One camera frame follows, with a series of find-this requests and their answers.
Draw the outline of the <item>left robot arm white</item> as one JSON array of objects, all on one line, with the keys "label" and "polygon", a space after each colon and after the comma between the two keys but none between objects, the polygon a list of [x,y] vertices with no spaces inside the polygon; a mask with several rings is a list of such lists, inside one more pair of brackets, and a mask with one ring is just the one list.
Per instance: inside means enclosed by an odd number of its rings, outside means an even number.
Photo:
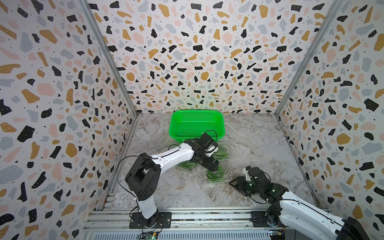
[{"label": "left robot arm white", "polygon": [[215,172],[219,161],[213,157],[219,149],[218,143],[209,135],[201,138],[185,140],[180,145],[157,155],[146,153],[137,156],[136,161],[125,177],[129,190],[136,198],[141,219],[147,226],[152,226],[158,220],[159,210],[155,204],[155,193],[160,176],[167,170],[191,161],[203,168]]}]

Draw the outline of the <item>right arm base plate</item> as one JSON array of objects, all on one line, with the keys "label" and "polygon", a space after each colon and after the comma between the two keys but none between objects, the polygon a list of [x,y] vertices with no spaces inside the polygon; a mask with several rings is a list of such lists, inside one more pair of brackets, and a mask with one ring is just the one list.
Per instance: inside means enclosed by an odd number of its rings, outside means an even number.
[{"label": "right arm base plate", "polygon": [[252,211],[251,222],[254,228],[259,227],[283,227],[280,221],[280,213],[271,211]]}]

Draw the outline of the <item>clear clamshell container front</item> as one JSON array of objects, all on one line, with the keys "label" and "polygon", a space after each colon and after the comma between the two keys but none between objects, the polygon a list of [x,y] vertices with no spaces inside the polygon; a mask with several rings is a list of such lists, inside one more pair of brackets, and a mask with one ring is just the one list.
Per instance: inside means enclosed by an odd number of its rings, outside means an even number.
[{"label": "clear clamshell container front", "polygon": [[205,180],[207,185],[228,183],[231,180],[232,171],[228,166],[218,166],[216,171],[207,170]]}]

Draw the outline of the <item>green peppers bunch front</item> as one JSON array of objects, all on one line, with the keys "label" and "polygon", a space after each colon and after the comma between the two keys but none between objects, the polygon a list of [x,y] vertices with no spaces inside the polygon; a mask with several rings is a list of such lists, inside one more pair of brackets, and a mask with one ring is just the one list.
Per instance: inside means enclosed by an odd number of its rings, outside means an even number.
[{"label": "green peppers bunch front", "polygon": [[226,170],[223,166],[219,166],[216,172],[207,171],[206,177],[213,183],[223,182],[225,180]]}]

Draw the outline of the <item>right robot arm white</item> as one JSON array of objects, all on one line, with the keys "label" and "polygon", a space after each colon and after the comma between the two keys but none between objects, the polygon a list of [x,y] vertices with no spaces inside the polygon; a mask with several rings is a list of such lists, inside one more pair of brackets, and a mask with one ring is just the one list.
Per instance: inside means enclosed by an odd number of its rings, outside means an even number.
[{"label": "right robot arm white", "polygon": [[343,219],[304,201],[286,187],[271,182],[268,174],[257,167],[243,169],[244,176],[229,185],[245,197],[258,195],[270,204],[264,219],[272,226],[291,227],[313,240],[368,240],[359,221]]}]

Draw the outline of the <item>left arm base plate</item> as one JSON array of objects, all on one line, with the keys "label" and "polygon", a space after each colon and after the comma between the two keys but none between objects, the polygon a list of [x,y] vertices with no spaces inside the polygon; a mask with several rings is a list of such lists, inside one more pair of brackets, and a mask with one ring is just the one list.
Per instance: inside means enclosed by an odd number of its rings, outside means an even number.
[{"label": "left arm base plate", "polygon": [[142,213],[136,212],[131,215],[129,229],[169,229],[171,220],[171,212],[156,212],[149,219],[144,218]]}]

